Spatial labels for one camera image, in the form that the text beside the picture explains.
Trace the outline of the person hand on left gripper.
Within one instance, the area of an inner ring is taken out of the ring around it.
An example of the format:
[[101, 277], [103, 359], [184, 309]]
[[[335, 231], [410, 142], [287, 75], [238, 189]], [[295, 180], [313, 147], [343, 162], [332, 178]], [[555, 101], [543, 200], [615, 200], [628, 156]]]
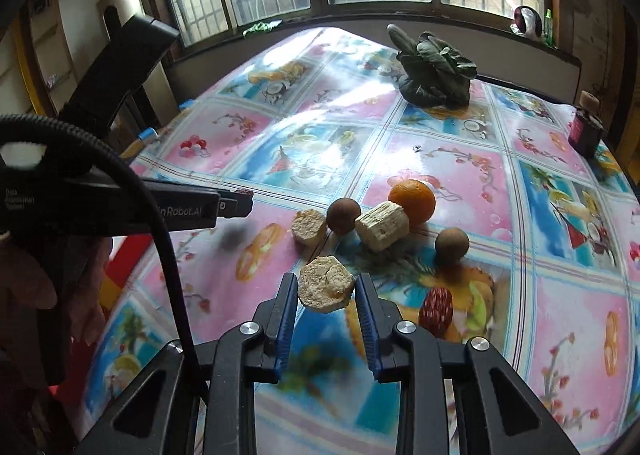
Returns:
[[[100, 305], [100, 289], [112, 238], [102, 238], [89, 249], [88, 261], [78, 286], [66, 303], [70, 337], [93, 345], [105, 327]], [[37, 261], [11, 243], [8, 232], [1, 235], [1, 351], [17, 370], [26, 386], [46, 384], [40, 361], [37, 325], [29, 314], [50, 310], [58, 303], [53, 283]]]

